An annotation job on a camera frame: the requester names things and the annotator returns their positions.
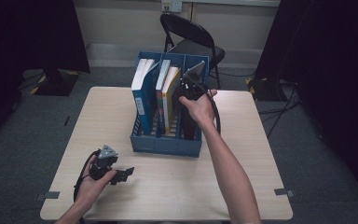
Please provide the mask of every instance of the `wooden table top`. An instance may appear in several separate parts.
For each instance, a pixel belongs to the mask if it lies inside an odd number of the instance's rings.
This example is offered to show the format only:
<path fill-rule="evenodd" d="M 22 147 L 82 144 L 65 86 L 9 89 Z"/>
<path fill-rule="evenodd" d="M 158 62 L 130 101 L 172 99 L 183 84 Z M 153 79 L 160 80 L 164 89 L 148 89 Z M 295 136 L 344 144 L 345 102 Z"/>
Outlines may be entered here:
<path fill-rule="evenodd" d="M 249 176 L 262 219 L 290 219 L 293 211 L 269 142 L 247 91 L 219 91 L 214 97 L 222 136 Z M 63 154 L 40 216 L 58 219 L 73 203 L 74 184 L 89 154 L 108 145 L 118 151 L 114 169 L 135 167 L 127 182 L 108 185 L 84 216 L 92 220 L 229 220 L 211 155 L 202 140 L 199 158 L 132 151 L 136 107 L 130 88 L 94 87 Z"/>

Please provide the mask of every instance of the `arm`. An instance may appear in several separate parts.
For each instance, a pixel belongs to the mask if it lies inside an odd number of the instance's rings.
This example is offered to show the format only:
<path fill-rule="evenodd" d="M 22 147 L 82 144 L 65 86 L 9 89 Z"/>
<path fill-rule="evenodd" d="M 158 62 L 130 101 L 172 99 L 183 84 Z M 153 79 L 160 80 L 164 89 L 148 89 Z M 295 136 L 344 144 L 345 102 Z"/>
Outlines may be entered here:
<path fill-rule="evenodd" d="M 199 124 L 211 152 L 217 183 L 226 201 L 232 223 L 261 223 L 260 214 L 251 182 L 237 158 L 216 130 L 214 113 L 206 95 L 198 101 L 181 97 L 190 116 Z"/>
<path fill-rule="evenodd" d="M 103 178 L 95 181 L 89 176 L 90 167 L 94 160 L 95 156 L 89 160 L 89 164 L 83 174 L 83 177 L 85 177 L 80 185 L 74 204 L 72 204 L 72 206 L 60 217 L 56 224 L 77 223 L 78 220 L 91 209 L 106 184 L 116 174 L 116 171 L 109 171 L 103 176 Z"/>

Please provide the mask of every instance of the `chair seat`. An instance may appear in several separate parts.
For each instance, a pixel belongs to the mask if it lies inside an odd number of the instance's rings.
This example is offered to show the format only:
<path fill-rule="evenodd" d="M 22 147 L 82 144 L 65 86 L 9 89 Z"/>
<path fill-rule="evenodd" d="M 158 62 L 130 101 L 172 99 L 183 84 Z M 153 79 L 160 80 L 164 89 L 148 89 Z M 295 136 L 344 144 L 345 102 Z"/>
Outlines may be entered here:
<path fill-rule="evenodd" d="M 216 60 L 217 63 L 220 63 L 226 55 L 226 52 L 223 49 L 220 49 L 217 46 L 214 46 L 214 49 L 216 51 Z M 210 62 L 212 61 L 212 51 L 209 48 L 203 47 L 202 45 L 199 45 L 191 40 L 184 39 L 181 42 L 179 42 L 177 45 L 175 45 L 173 48 L 168 50 L 169 53 L 185 53 L 185 54 L 192 54 L 192 55 L 202 55 L 202 56 L 208 56 Z M 215 67 L 215 64 L 210 64 L 210 70 Z"/>

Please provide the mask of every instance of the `chair backrest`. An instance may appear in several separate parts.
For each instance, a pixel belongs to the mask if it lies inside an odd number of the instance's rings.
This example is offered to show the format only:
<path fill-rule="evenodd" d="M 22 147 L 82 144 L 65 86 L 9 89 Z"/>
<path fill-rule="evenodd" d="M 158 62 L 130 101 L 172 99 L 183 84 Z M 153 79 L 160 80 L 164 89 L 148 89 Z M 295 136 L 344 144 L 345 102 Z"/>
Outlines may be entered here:
<path fill-rule="evenodd" d="M 214 47 L 212 36 L 202 26 L 195 22 L 169 13 L 161 14 L 159 20 L 172 44 L 173 42 L 170 32 L 207 48 Z"/>

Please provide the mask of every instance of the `person's left hand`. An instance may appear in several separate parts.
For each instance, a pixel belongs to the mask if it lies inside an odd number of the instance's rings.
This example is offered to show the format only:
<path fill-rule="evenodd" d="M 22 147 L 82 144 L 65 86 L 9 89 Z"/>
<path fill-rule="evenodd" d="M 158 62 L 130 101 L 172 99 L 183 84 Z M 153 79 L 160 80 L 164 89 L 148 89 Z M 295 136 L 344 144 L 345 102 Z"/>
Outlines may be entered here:
<path fill-rule="evenodd" d="M 84 179 L 83 182 L 80 185 L 79 192 L 77 194 L 75 203 L 79 203 L 82 205 L 84 209 L 87 209 L 89 211 L 92 207 L 92 205 L 95 203 L 95 201 L 100 196 L 101 192 L 103 191 L 106 184 L 115 176 L 116 171 L 111 170 L 107 172 L 101 179 L 94 180 L 92 179 L 90 174 L 90 167 L 92 163 L 94 162 L 96 156 L 92 156 L 89 160 L 89 163 L 87 164 L 87 167 L 83 173 Z"/>

